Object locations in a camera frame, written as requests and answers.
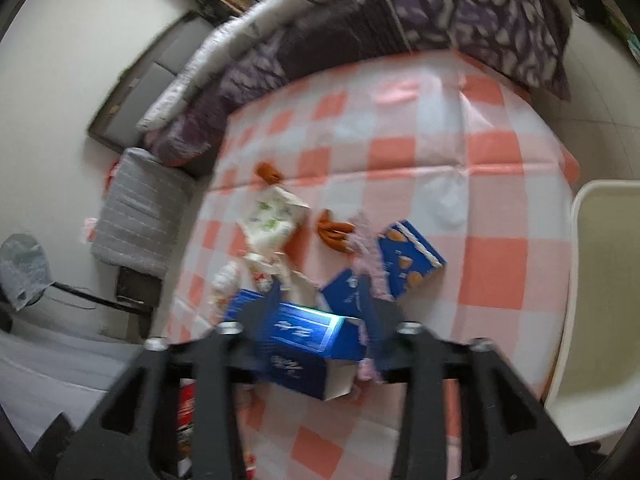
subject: blue package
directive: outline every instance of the blue package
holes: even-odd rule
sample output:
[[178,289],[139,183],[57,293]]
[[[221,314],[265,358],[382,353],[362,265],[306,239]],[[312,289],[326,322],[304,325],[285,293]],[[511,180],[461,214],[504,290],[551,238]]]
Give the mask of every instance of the blue package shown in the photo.
[[320,292],[334,314],[361,317],[358,309],[358,279],[351,269],[340,272]]
[[[230,303],[225,320],[234,320],[245,304],[261,298],[242,289]],[[348,393],[366,349],[358,341],[359,320],[280,303],[272,318],[271,381],[316,399]]]
[[418,287],[446,261],[407,220],[387,227],[378,238],[387,272],[389,292],[397,299]]

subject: beige container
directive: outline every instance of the beige container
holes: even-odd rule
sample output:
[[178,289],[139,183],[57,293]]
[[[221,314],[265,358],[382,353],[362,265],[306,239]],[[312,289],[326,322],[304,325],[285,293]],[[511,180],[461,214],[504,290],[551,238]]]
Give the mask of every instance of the beige container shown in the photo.
[[640,405],[640,182],[584,186],[572,208],[572,247],[545,407],[576,445],[624,430]]

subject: silver bolt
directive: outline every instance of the silver bolt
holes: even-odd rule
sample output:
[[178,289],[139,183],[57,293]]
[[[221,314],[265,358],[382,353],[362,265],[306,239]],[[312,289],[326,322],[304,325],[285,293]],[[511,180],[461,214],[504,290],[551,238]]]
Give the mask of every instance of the silver bolt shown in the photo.
[[494,342],[487,337],[472,339],[469,344],[476,352],[490,352],[494,349]]
[[422,325],[420,323],[416,323],[415,321],[405,321],[398,325],[396,328],[396,332],[404,335],[413,335],[417,334],[422,330]]
[[145,341],[143,347],[152,352],[163,352],[169,348],[169,340],[165,337],[150,337]]
[[225,321],[216,325],[218,333],[225,335],[235,335],[242,332],[242,324],[237,321]]

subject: gray plastic bag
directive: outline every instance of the gray plastic bag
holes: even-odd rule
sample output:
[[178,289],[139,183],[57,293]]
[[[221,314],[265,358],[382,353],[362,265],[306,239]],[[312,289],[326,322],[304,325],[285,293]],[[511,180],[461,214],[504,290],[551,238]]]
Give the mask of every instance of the gray plastic bag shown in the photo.
[[0,286],[15,310],[35,303],[53,283],[42,246],[31,235],[9,236],[0,246]]

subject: orange and white tablecloth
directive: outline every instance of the orange and white tablecloth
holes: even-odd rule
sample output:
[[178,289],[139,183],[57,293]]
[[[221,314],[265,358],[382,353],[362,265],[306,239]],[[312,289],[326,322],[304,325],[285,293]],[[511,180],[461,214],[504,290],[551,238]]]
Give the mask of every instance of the orange and white tablecloth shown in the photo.
[[[244,249],[236,220],[262,188],[263,160],[312,208],[287,247],[299,270],[326,283],[348,266],[312,228],[322,209],[338,220],[362,209],[377,230],[408,219],[447,267],[402,304],[406,317],[441,338],[493,339],[542,393],[564,322],[577,165],[515,88],[430,52],[319,73],[236,112],[182,261],[174,342],[216,320],[207,283]],[[321,402],[259,388],[246,420],[257,479],[388,478],[403,393],[367,384]]]

